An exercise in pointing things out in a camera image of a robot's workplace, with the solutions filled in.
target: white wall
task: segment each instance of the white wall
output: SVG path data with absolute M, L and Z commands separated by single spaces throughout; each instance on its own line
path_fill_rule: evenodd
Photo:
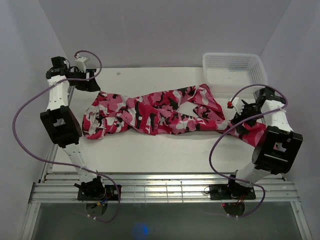
M 12 119 L 18 108 L 47 87 L 45 73 L 50 58 L 65 56 L 37 0 L 0 2 L 0 239 L 20 236 L 33 181 L 43 165 L 29 157 L 16 143 Z M 50 140 L 40 122 L 46 109 L 45 95 L 31 104 L 17 122 L 21 139 L 46 158 Z
M 200 67 L 207 52 L 260 55 L 291 0 L 39 0 L 65 52 L 104 67 Z
M 292 0 L 262 55 L 269 84 L 287 96 L 287 116 L 303 135 L 294 179 L 313 239 L 320 239 L 320 2 Z

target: pink camouflage cloth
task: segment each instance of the pink camouflage cloth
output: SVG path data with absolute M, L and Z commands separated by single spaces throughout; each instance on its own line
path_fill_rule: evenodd
M 185 102 L 196 104 L 193 112 L 198 117 L 178 112 Z M 137 97 L 100 91 L 84 113 L 82 132 L 87 139 L 102 139 L 131 128 L 149 135 L 178 135 L 193 131 L 223 133 L 230 126 L 208 86 L 202 84 Z M 249 130 L 248 135 L 235 130 L 231 135 L 255 147 L 266 126 L 258 122 L 253 127 L 244 126 Z

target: cable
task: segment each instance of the cable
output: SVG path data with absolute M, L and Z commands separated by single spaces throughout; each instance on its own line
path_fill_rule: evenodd
M 239 202 L 239 205 L 242 204 L 245 200 L 245 195 L 242 196 L 241 201 Z
M 71 63 L 70 63 L 70 61 L 68 60 L 68 59 L 64 59 L 64 60 L 66 60 L 68 63 L 69 63 L 69 67 L 68 67 L 68 70 L 70 70 L 70 68 L 71 68 Z
M 209 190 L 209 191 L 206 191 L 206 189 L 207 189 L 207 188 L 210 188 L 210 187 L 212 187 L 212 186 L 214 186 L 214 185 L 206 186 L 206 187 L 204 188 L 204 190 L 203 190 L 203 193 L 204 193 L 204 194 L 210 194 L 211 191 L 210 191 L 210 190 Z
M 68 70 L 71 71 L 72 69 L 74 69 L 74 72 L 79 72 L 79 68 L 77 66 L 71 66 Z
M 236 201 L 236 202 L 231 202 L 231 204 L 232 204 L 232 205 L 238 205 L 242 197 L 243 197 L 243 195 L 239 196 L 238 201 Z
M 13 132 L 13 136 L 15 138 L 15 140 L 17 141 L 17 143 L 20 145 L 20 147 L 27 153 L 29 154 L 31 157 L 43 162 L 43 163 L 47 163 L 47 164 L 56 164 L 56 165 L 64 165 L 64 166 L 71 166 L 71 167 L 74 167 L 74 168 L 78 168 L 80 169 L 81 167 L 79 165 L 76 165 L 76 164 L 73 164 L 73 163 L 64 163 L 64 162 L 56 162 L 56 161 L 49 161 L 49 160 L 46 160 L 44 158 L 41 158 L 41 157 L 38 157 L 36 156 L 35 154 L 33 154 L 31 151 L 29 151 L 26 146 L 21 142 L 21 140 L 19 139 L 18 135 L 17 135 L 17 130 L 16 130 L 16 122 L 17 122 L 17 118 L 19 116 L 19 114 L 21 113 L 21 111 L 29 104 L 31 103 L 33 100 L 37 99 L 38 97 L 40 97 L 41 95 L 43 95 L 44 93 L 48 92 L 50 89 L 54 88 L 57 84 L 60 84 L 64 81 L 88 81 L 88 80 L 91 80 L 91 79 L 94 79 L 95 77 L 97 77 L 101 71 L 102 71 L 102 62 L 100 60 L 100 58 L 94 54 L 93 52 L 91 51 L 88 51 L 88 50 L 79 50 L 75 53 L 74 56 L 76 56 L 78 53 L 88 53 L 88 54 L 91 54 L 93 56 L 96 57 L 96 59 L 99 61 L 99 71 L 96 73 L 96 75 L 92 76 L 92 77 L 89 77 L 89 78 L 86 78 L 86 79 L 82 79 L 82 78 L 65 78 L 65 79 L 62 79 L 62 80 L 59 80 L 56 82 L 56 84 L 52 85 L 52 86 L 49 86 L 48 88 L 46 88 L 45 90 L 43 90 L 42 92 L 38 93 L 37 95 L 35 95 L 34 97 L 32 97 L 30 100 L 28 100 L 27 102 L 25 102 L 19 109 L 18 111 L 16 112 L 16 114 L 14 115 L 13 117 L 13 120 L 12 120 L 12 132 Z M 104 177 L 108 180 L 110 180 L 114 186 L 115 186 L 115 189 L 117 190 L 118 193 L 120 193 L 119 191 L 119 188 L 117 186 L 117 184 L 115 183 L 115 181 L 105 175 L 105 174 L 102 174 L 102 173 L 98 173 L 98 172 L 95 172 L 95 171 L 92 171 L 88 168 L 85 168 L 85 167 L 82 167 L 81 169 L 89 172 L 89 173 L 92 173 L 92 174 L 96 174 L 98 176 L 101 176 L 101 177 Z M 114 215 L 109 219 L 109 220 L 104 220 L 104 219 L 101 219 L 101 218 L 96 218 L 97 220 L 101 221 L 101 222 L 104 222 L 104 223 L 110 223 L 112 222 L 118 215 L 118 212 L 120 210 L 120 194 L 119 194 L 119 197 L 118 197 L 118 204 L 117 204 L 117 208 L 116 208 L 116 211 L 114 213 Z
M 237 91 L 235 93 L 235 95 L 233 96 L 233 98 L 231 99 L 231 102 L 235 99 L 235 97 L 240 93 L 242 92 L 243 90 L 247 89 L 247 88 L 250 88 L 250 87 L 255 87 L 255 86 L 263 86 L 263 87 L 267 87 L 267 88 L 270 88 L 272 90 L 274 90 L 275 92 L 277 92 L 278 94 L 281 95 L 281 97 L 283 97 L 285 99 L 285 104 L 281 107 L 281 108 L 277 108 L 277 109 L 273 109 L 273 110 L 270 110 L 270 111 L 267 111 L 267 112 L 264 112 L 264 113 L 260 113 L 260 114 L 257 114 L 257 115 L 254 115 L 254 116 L 251 116 L 251 117 L 248 117 L 240 122 L 238 122 L 237 124 L 231 126 L 228 130 L 226 130 L 217 140 L 216 142 L 213 144 L 212 148 L 211 148 L 211 151 L 210 151 L 210 154 L 209 154 L 209 164 L 210 164 L 210 167 L 212 168 L 212 170 L 218 174 L 219 176 L 223 177 L 223 178 L 226 178 L 226 179 L 230 179 L 230 180 L 235 180 L 235 181 L 238 181 L 238 182 L 243 182 L 243 183 L 247 183 L 247 184 L 250 184 L 254 187 L 258 187 L 260 189 L 262 189 L 263 191 L 263 195 L 262 195 L 262 198 L 261 198 L 261 201 L 258 203 L 257 206 L 255 206 L 254 209 L 250 210 L 249 212 L 243 214 L 243 215 L 229 215 L 227 214 L 227 216 L 230 216 L 230 217 L 233 217 L 233 218 L 244 218 L 244 217 L 247 217 L 251 214 L 253 214 L 260 206 L 261 204 L 264 202 L 265 200 L 265 197 L 266 197 L 266 190 L 264 189 L 263 186 L 259 185 L 259 184 L 255 184 L 255 183 L 251 183 L 247 180 L 243 180 L 243 179 L 239 179 L 239 178 L 236 178 L 236 177 L 231 177 L 231 176 L 227 176 L 227 175 L 224 175 L 222 174 L 221 172 L 217 171 L 213 164 L 212 164 L 212 154 L 215 150 L 215 148 L 217 147 L 218 143 L 221 141 L 221 139 L 226 136 L 228 133 L 230 133 L 233 129 L 235 129 L 236 127 L 238 127 L 239 125 L 242 125 L 243 123 L 245 123 L 246 121 L 249 121 L 251 119 L 255 119 L 255 118 L 261 118 L 263 117 L 264 115 L 267 115 L 267 114 L 271 114 L 271 113 L 275 113 L 275 112 L 278 112 L 278 111 L 281 111 L 282 109 L 286 108 L 287 105 L 288 105 L 288 100 L 286 98 L 286 96 L 284 96 L 279 90 L 269 86 L 269 85 L 266 85 L 266 84 L 251 84 L 251 85 L 248 85 L 248 86 L 245 86 L 243 88 L 241 88 L 239 91 Z M 210 215 L 217 215 L 217 216 L 224 216 L 224 214 L 220 214 L 220 213 L 208 213 L 206 212 L 206 214 L 210 214 Z

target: metal frame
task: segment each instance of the metal frame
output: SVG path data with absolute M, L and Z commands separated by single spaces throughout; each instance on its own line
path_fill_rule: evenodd
M 301 208 L 301 202 L 292 201 L 291 202 L 293 214 L 295 216 L 296 223 L 298 224 L 298 228 L 300 230 L 300 234 L 303 240 L 312 240 L 310 230 L 308 228 L 308 224 L 304 215 L 304 212 Z
M 36 226 L 38 213 L 40 210 L 41 203 L 29 203 L 28 210 L 26 212 L 26 217 L 24 220 L 24 225 L 22 228 L 22 233 L 20 236 L 21 240 L 30 240 L 34 233 L 34 229 Z
M 226 184 L 228 181 L 216 174 L 109 174 L 122 185 L 122 203 L 212 203 L 206 187 L 212 184 Z M 79 182 L 77 174 L 47 174 L 44 183 L 36 183 L 30 196 L 31 203 L 79 203 Z M 106 178 L 106 184 L 112 184 Z M 295 202 L 299 196 L 291 181 L 284 181 L 281 175 L 269 176 L 258 182 L 267 191 L 266 202 Z M 262 190 L 255 188 L 257 198 L 247 202 L 259 202 Z

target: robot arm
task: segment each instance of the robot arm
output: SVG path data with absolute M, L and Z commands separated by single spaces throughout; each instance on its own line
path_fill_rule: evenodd
M 55 85 L 49 92 L 49 103 L 45 112 L 40 114 L 40 119 L 48 132 L 50 139 L 57 144 L 69 156 L 71 162 L 81 168 L 76 168 L 81 185 L 75 184 L 87 197 L 99 199 L 105 195 L 105 187 L 100 176 L 87 172 L 82 168 L 97 170 L 90 166 L 84 151 L 82 151 L 79 139 L 82 136 L 81 126 L 68 106 L 68 88 L 75 86 L 83 91 L 99 91 L 96 80 L 90 81 L 58 81 L 69 78 L 85 79 L 87 73 L 94 75 L 95 69 L 86 69 L 87 57 L 77 57 L 75 71 L 67 67 L 63 57 L 57 56 L 51 59 L 53 67 L 46 73 L 49 86 Z
M 285 99 L 275 95 L 275 91 L 265 87 L 259 91 L 255 103 L 248 104 L 235 98 L 233 101 L 236 114 L 231 120 L 236 124 L 248 117 L 279 109 L 286 103 Z M 290 127 L 284 110 L 265 115 L 266 130 L 255 147 L 251 162 L 237 170 L 232 177 L 249 181 L 254 184 L 268 175 L 287 173 L 299 151 L 303 137 Z M 246 124 L 254 126 L 257 119 Z M 248 130 L 240 125 L 236 128 L 239 134 L 248 134 Z M 247 195 L 252 186 L 242 181 L 229 180 L 229 190 L 234 197 Z

